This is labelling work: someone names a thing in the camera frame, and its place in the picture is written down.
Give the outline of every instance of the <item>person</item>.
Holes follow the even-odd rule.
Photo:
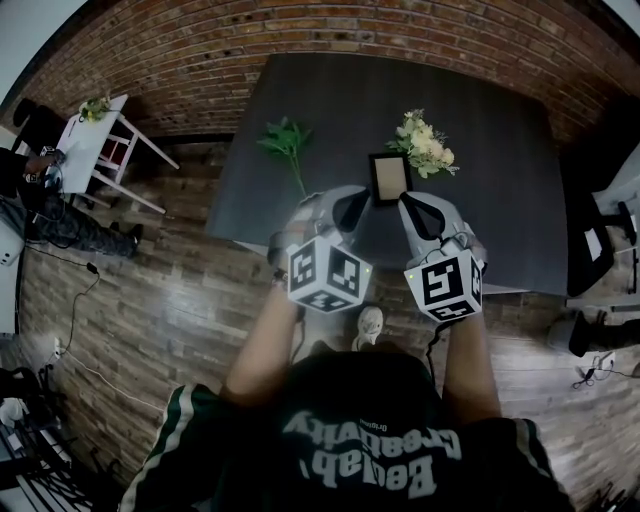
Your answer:
[[[66,203],[55,187],[35,182],[61,158],[59,151],[28,158],[0,148],[0,219],[28,241],[132,258],[142,237],[142,225],[127,234],[103,228]]]
[[[275,261],[220,393],[173,393],[121,512],[574,510],[535,424],[502,415],[481,313],[451,327],[442,397],[420,359],[379,341],[376,307],[350,352],[291,364],[301,312]]]

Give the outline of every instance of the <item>black chair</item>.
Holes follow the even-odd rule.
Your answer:
[[[13,124],[16,128],[22,126],[22,129],[11,151],[15,153],[24,141],[39,155],[44,146],[56,147],[67,122],[49,107],[37,105],[25,98],[16,107]]]
[[[568,279],[567,294],[581,295],[599,281],[613,266],[614,250],[607,226],[620,226],[632,244],[636,233],[624,203],[619,213],[603,216],[593,192],[605,190],[620,167],[640,143],[640,99],[627,96],[611,104],[602,120],[577,143],[560,154],[560,171],[567,210]],[[585,233],[593,230],[602,247],[591,256]]]

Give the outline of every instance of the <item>wooden floor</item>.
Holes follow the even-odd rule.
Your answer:
[[[122,199],[111,210],[92,212],[105,225],[140,222],[146,229],[133,261],[89,256],[101,279],[78,300],[70,347],[111,383],[160,408],[178,385],[219,388],[270,280],[263,258],[204,233],[226,148],[179,149],[179,171],[146,163],[129,173],[133,190],[164,204],[166,216]],[[139,158],[156,162],[153,155]],[[46,250],[87,261],[78,252]],[[67,343],[72,299],[94,276],[32,251],[26,252],[23,276],[21,339],[0,355],[5,367],[26,357],[37,369],[50,359],[56,336]],[[431,326],[417,312],[402,276],[377,274],[370,293],[386,313],[383,336],[421,355]],[[536,294],[485,302],[504,412],[537,422],[556,476],[584,508],[607,481],[629,487],[640,473],[640,381],[611,375],[594,387],[573,390],[574,367],[588,366],[591,356],[580,361],[545,346],[548,326],[562,313],[560,299]],[[434,352],[440,381],[446,339]],[[619,351],[617,358],[618,369],[630,373],[640,361],[640,347]],[[98,447],[102,461],[120,460],[118,477],[128,482],[152,445],[162,413],[116,393],[71,357],[56,363],[54,377],[69,397],[69,426],[79,437],[76,453],[86,457]]]

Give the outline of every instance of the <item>white cable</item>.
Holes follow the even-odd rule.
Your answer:
[[[64,353],[64,355],[65,356],[68,355],[69,357],[71,357],[71,359],[73,359],[76,363],[78,363],[80,366],[82,366],[85,370],[87,370],[88,372],[91,372],[94,375],[97,375],[98,377],[100,377],[107,386],[109,386],[114,391],[117,391],[121,395],[126,396],[129,400],[135,400],[136,402],[140,402],[141,404],[147,405],[147,406],[151,407],[152,409],[155,409],[156,411],[164,412],[164,409],[161,409],[160,407],[157,407],[157,406],[155,406],[153,404],[145,402],[144,400],[140,400],[139,398],[136,398],[135,396],[127,395],[124,391],[118,389],[113,384],[111,384],[111,382],[109,382],[107,379],[105,379],[100,372],[97,372],[96,370],[92,370],[91,368],[89,368],[87,365],[85,365],[82,361],[80,361],[76,356],[74,356],[68,350]]]

